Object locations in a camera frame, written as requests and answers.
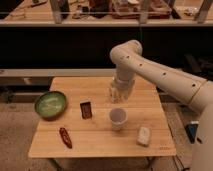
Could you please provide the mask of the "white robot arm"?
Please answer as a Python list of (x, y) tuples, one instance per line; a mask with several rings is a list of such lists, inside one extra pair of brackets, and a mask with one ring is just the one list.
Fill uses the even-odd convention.
[(200, 114), (190, 171), (213, 171), (213, 81), (142, 57), (137, 40), (113, 47), (110, 59), (116, 65), (110, 85), (113, 103), (129, 98), (139, 75)]

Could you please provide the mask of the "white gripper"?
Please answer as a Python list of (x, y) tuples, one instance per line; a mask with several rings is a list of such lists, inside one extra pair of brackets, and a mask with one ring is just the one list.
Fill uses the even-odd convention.
[(122, 103), (130, 97), (135, 80), (121, 81), (114, 78), (109, 87), (110, 101), (112, 103)]

